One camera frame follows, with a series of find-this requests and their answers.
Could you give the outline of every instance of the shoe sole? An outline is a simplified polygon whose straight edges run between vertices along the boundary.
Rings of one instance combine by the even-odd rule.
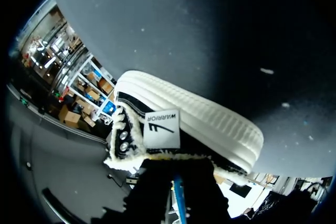
[[[213,101],[140,71],[127,71],[115,85],[154,111],[179,109],[180,128],[232,163],[251,172],[264,136],[243,116]]]

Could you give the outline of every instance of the shoe label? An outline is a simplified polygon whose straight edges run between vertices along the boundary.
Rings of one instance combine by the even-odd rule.
[[[180,148],[180,112],[163,110],[145,115],[143,144],[146,148]]]

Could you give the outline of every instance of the metal shelving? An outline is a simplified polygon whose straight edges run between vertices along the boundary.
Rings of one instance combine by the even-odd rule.
[[[75,93],[77,96],[79,96],[80,98],[82,98],[84,101],[86,101],[87,103],[91,104],[92,106],[94,106],[97,110],[96,115],[99,116],[101,114],[107,116],[108,118],[112,118],[109,114],[103,112],[103,109],[105,108],[105,106],[108,104],[109,99],[108,97],[112,94],[113,90],[109,93],[109,94],[104,94],[98,87],[96,87],[90,80],[88,80],[84,75],[82,75],[81,71],[83,70],[83,68],[87,65],[87,64],[91,64],[93,66],[94,69],[96,69],[99,74],[101,74],[101,76],[110,84],[113,86],[114,88],[114,84],[111,82],[110,79],[108,79],[105,74],[103,74],[100,69],[96,66],[96,64],[92,61],[93,59],[93,55],[91,53],[88,53],[88,59],[83,63],[83,65],[81,65],[77,71],[73,74],[73,76],[71,77],[69,83],[68,83],[68,87],[69,90],[71,90],[73,93]],[[97,104],[93,103],[92,101],[90,101],[88,98],[86,98],[84,95],[82,95],[80,92],[77,91],[77,89],[72,87],[73,82],[76,80],[76,78],[80,78],[82,79],[87,85],[89,85],[90,87],[92,87],[95,91],[97,91],[97,93],[99,93],[102,97],[105,98],[105,100],[103,101],[103,103],[98,106]]]

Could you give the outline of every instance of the shoelace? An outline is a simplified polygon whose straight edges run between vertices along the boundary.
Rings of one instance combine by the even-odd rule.
[[[114,129],[123,130],[126,127],[126,123],[122,122],[125,119],[125,115],[120,114],[122,113],[122,111],[123,111],[123,108],[118,107],[116,111],[114,111],[114,113],[112,114],[112,121],[113,121],[112,130]]]

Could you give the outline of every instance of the metal eyelet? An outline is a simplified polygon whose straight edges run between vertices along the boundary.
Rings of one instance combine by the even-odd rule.
[[[121,134],[119,135],[120,140],[125,140],[128,136],[128,132],[127,131],[123,131],[121,132]]]
[[[130,145],[130,144],[129,144],[128,142],[123,142],[123,143],[120,145],[119,149],[120,149],[122,152],[125,152],[125,151],[127,150],[127,148],[128,148],[129,145]]]

